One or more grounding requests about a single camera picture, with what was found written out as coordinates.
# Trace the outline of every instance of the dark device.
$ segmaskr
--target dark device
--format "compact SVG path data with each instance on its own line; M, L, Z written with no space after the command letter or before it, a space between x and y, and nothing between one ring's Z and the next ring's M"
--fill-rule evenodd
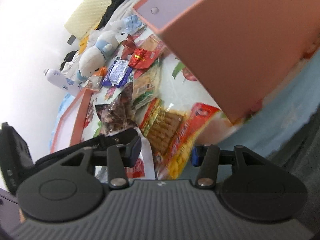
M131 142L103 151L92 146L76 149L26 178L17 197L27 220L11 236L23 240L313 236L295 219L307 200L304 184L248 148L223 151L203 146L195 184L190 180L130 184L122 151L139 147L131 147ZM108 163L108 184L92 174L97 158ZM222 183L216 183L219 164L232 165L233 174Z
M12 126L3 123L0 130L0 167L9 192L16 195L17 188L25 179L83 147L95 150L95 158L90 166L90 173L94 175L95 166L107 165L106 150L112 145L121 146L119 150L125 166L135 165L141 151L141 138L133 128L114 136L99 135L44 156L34 164L27 143Z

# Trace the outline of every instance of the meat snack package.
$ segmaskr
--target meat snack package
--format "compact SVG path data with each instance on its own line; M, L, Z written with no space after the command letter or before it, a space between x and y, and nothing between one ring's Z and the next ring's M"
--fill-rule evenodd
M180 127L184 115L185 113L164 109L158 98L149 104L140 127L143 135L150 142L156 171L164 161L172 138Z
M102 81L107 74L107 68L102 67L97 70L93 75L88 79L87 88L93 92L99 92L102 87Z
M189 160L192 147L206 125L219 113L219 109L195 103L190 116L176 131L164 159L157 169L158 179L177 179Z

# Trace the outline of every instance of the transparent plastic wrapper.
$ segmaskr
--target transparent plastic wrapper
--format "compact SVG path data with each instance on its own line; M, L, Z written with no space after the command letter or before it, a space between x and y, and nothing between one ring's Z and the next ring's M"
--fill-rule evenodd
M159 94L161 60L158 58L147 72L133 79L132 107L139 109Z
M109 136L129 127L137 127L132 120L132 87L132 82L127 83L124 90L101 112L101 134Z
M180 176L197 137L216 113L220 113L220 110L214 106L202 103L193 105L190 116L177 129L157 169L158 179L177 179Z
M121 20L111 22L110 26L114 32L126 32L132 35L141 29L144 24L137 15L131 15Z
M102 81L107 74L107 68L102 67L97 70L93 75L88 79L87 88L93 92L99 92L102 87Z

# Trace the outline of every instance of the metal screw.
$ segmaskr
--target metal screw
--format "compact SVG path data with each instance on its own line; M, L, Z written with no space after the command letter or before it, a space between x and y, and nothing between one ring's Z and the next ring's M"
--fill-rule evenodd
M213 179L209 179L209 178L201 178L198 179L198 185L200 186L211 186L214 183Z
M159 8L158 7L151 8L151 13L152 14L157 14L158 12L159 12Z
M124 184L127 183L127 181L124 179L124 178L114 178L110 181L111 185L112 186L115 186L115 187L121 187L123 186Z

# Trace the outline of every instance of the ribbed gray plate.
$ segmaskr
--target ribbed gray plate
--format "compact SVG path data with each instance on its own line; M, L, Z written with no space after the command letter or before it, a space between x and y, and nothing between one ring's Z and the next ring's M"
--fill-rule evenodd
M228 212L214 192L196 189L188 180L136 180L128 189L112 191L98 209L82 219L63 224L27 220L11 235L17 240L312 237L297 220L275 225L242 220Z

